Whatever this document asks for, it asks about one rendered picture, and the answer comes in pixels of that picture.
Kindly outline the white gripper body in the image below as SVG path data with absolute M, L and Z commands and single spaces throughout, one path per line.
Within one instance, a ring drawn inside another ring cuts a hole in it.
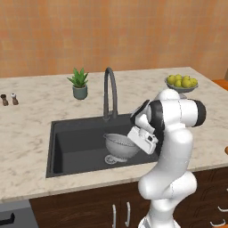
M 155 149 L 156 144 L 159 141 L 154 134 L 150 134 L 142 128 L 133 126 L 127 137 L 135 143 L 141 150 L 151 155 Z

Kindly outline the white metal colander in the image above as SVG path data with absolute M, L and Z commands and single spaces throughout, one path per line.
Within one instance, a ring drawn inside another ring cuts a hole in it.
M 104 134 L 105 146 L 109 155 L 112 155 L 117 162 L 127 162 L 137 154 L 140 148 L 127 136 L 122 134 Z

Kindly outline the white round sink drain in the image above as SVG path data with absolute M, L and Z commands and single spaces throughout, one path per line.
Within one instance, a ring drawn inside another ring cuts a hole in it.
M 112 155 L 107 155 L 104 158 L 104 161 L 108 164 L 108 165 L 114 165 L 117 163 L 117 161 L 115 160 L 115 158 Z

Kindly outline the dark grey curved faucet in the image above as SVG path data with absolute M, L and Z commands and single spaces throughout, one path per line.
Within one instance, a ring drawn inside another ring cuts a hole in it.
M 112 112 L 109 112 L 108 79 L 110 79 L 112 90 Z M 116 118 L 118 116 L 118 93 L 113 70 L 108 67 L 104 72 L 103 119 L 105 121 L 108 121 L 110 119 L 110 116 L 113 118 Z

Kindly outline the dark grey sink basin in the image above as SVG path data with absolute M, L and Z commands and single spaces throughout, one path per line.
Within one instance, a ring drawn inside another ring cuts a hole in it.
M 109 155 L 104 134 L 127 135 L 132 125 L 129 114 L 118 115 L 107 122 L 103 117 L 53 121 L 49 141 L 46 177 L 73 175 L 116 167 L 157 162 L 161 144 L 152 155 L 138 151 L 127 162 L 108 164 Z

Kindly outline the grey fruit bowl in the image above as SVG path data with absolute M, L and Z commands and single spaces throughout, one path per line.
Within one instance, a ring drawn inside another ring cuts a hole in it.
M 176 87 L 176 86 L 174 86 L 174 85 L 170 85 L 170 84 L 167 82 L 167 77 L 165 77 L 164 81 L 165 81 L 165 83 L 167 84 L 167 87 L 168 87 L 168 88 L 176 90 L 179 94 L 184 94 L 184 93 L 192 92 L 194 89 L 196 89 L 196 88 L 199 87 L 199 84 L 195 85 L 194 87 L 188 87 L 188 88 Z

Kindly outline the dark brown cupboard door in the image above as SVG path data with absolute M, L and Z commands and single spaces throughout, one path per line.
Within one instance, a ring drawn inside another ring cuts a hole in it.
M 120 193 L 120 228 L 126 228 L 126 203 L 131 205 L 131 219 L 129 228 L 138 228 L 138 224 L 147 215 L 150 201 L 144 199 L 138 191 L 138 183 L 125 183 L 121 185 Z
M 120 199 L 110 187 L 31 199 L 38 228 L 112 228 Z

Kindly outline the green plant in grey pot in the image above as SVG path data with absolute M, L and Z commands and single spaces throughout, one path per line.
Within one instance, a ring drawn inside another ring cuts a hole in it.
M 84 69 L 78 71 L 74 68 L 73 76 L 68 78 L 68 81 L 72 83 L 73 96 L 78 100 L 84 100 L 88 95 L 87 76 L 88 74 L 85 73 Z

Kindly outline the dark brown drawer front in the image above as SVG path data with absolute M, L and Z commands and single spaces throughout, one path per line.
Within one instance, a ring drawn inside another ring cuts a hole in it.
M 228 228 L 228 212 L 221 212 L 217 208 L 218 206 L 199 207 L 193 213 L 184 213 L 177 217 L 175 220 L 181 228 L 215 228 L 210 225 L 209 222 L 220 224 L 223 219 L 226 221 L 226 226 L 222 228 Z
M 188 212 L 192 217 L 209 216 L 228 209 L 228 167 L 194 173 L 198 189 L 189 198 Z

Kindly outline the grey dishwasher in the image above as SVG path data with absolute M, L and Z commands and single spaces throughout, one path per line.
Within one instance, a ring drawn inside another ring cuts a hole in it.
M 38 228 L 28 199 L 0 204 L 0 220 L 9 218 L 11 213 L 15 214 L 14 223 L 0 228 Z

